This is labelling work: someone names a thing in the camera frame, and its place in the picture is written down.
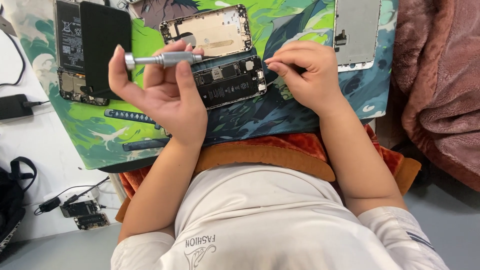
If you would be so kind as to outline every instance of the screwdriver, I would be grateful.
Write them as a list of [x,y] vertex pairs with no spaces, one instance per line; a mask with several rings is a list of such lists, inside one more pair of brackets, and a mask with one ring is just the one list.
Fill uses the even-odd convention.
[[140,64],[161,64],[164,67],[172,67],[179,62],[186,60],[190,65],[202,62],[206,59],[216,58],[215,56],[202,56],[193,54],[191,51],[172,51],[164,52],[157,56],[133,57],[131,52],[125,53],[125,64],[128,70],[134,70],[136,65]]

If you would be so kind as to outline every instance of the backpack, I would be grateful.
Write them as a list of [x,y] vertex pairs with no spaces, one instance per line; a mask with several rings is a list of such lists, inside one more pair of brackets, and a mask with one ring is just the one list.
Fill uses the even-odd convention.
[[[27,164],[33,173],[21,173],[20,162]],[[11,173],[0,167],[0,253],[25,216],[25,208],[22,207],[24,194],[36,178],[35,165],[27,158],[17,157],[10,162],[10,167]],[[19,184],[19,180],[23,179],[32,179],[24,189]]]

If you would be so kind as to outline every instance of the power adapter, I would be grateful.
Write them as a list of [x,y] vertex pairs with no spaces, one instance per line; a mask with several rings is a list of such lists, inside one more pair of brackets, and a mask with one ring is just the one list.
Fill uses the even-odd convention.
[[31,107],[24,106],[28,102],[25,94],[0,98],[0,120],[33,115]]

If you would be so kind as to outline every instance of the person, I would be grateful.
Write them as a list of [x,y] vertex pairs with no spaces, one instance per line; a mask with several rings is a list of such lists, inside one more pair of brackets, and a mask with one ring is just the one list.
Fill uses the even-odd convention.
[[[192,47],[178,41],[156,54],[180,50]],[[332,48],[294,41],[265,62],[319,116],[346,207],[328,182],[265,164],[218,166],[192,180],[207,112],[189,64],[147,65],[140,89],[123,57],[117,47],[111,89],[173,137],[132,198],[112,269],[448,269],[341,94]]]

